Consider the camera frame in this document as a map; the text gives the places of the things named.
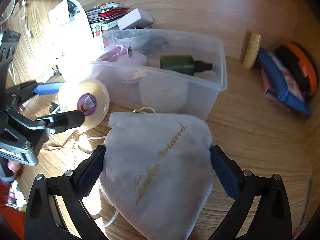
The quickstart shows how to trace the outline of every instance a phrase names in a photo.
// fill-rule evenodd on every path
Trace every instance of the white fabric pouch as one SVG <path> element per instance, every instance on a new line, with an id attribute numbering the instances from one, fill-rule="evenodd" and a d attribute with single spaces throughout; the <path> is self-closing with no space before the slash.
<path id="1" fill-rule="evenodd" d="M 105 198 L 147 239 L 186 240 L 212 190 L 208 126 L 181 114 L 112 113 L 111 123 Z"/>

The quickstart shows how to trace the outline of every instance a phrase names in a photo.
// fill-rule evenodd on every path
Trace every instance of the black bottle cap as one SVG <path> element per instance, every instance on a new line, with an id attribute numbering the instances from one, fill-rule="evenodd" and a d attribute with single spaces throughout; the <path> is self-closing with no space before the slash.
<path id="1" fill-rule="evenodd" d="M 213 66 L 210 63 L 204 63 L 200 60 L 195 60 L 195 72 L 203 72 L 205 70 L 212 70 Z"/>

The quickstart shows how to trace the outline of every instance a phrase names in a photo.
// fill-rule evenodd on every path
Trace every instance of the pink cord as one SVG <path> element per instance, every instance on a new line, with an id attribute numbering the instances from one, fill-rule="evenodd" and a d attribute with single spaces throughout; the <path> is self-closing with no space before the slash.
<path id="1" fill-rule="evenodd" d="M 112 43 L 105 47 L 104 53 L 97 59 L 97 61 L 111 61 L 116 62 L 118 58 L 126 53 L 126 47 L 121 43 Z"/>

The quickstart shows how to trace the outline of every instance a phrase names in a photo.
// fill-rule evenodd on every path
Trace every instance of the purple round sticker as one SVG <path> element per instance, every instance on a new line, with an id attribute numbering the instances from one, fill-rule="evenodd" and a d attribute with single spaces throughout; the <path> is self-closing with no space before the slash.
<path id="1" fill-rule="evenodd" d="M 96 110 L 97 100 L 92 94 L 82 95 L 77 103 L 77 109 L 80 110 L 85 116 L 92 115 Z"/>

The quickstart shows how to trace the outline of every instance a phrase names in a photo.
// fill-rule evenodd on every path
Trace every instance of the hand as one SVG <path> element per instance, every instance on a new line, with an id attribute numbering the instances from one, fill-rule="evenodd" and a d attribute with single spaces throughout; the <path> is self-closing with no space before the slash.
<path id="1" fill-rule="evenodd" d="M 10 160 L 8 161 L 8 169 L 13 172 L 17 172 L 18 170 L 20 170 L 21 167 L 22 167 L 21 163 L 17 163 Z"/>

